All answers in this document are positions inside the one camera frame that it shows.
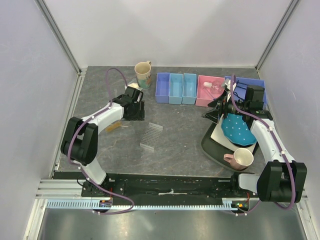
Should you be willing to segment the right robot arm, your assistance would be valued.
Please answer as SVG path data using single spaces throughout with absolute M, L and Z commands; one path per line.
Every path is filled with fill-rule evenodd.
M 202 115 L 212 125 L 201 147 L 210 159 L 235 172 L 229 184 L 233 196 L 248 190 L 262 202 L 293 205 L 301 200 L 307 167 L 286 150 L 264 109 L 264 93 L 262 86 L 249 85 L 244 99 L 235 100 L 236 93 L 225 86 Z

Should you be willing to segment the glass flask with stopper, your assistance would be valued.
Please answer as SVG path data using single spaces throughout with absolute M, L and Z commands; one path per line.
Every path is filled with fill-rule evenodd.
M 224 92 L 224 89 L 221 87 L 221 84 L 218 81 L 213 82 L 207 82 L 205 81 L 203 83 L 203 86 L 207 89 L 209 89 L 211 94 L 222 94 Z

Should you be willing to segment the measuring cylinder blue base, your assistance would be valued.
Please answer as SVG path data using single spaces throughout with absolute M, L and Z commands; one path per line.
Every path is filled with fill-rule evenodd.
M 211 94 L 211 92 L 210 92 L 206 87 L 204 87 L 203 89 L 204 89 L 204 91 L 206 92 L 206 94 L 207 94 L 212 100 L 215 99 L 215 97 Z

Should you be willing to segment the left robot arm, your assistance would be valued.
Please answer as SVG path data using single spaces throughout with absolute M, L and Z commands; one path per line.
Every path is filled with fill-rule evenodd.
M 80 167 L 85 177 L 93 183 L 92 191 L 106 196 L 110 185 L 107 173 L 97 160 L 99 134 L 117 121 L 143 121 L 145 119 L 144 93 L 128 86 L 125 92 L 113 98 L 105 107 L 83 118 L 68 120 L 60 151 L 69 162 Z

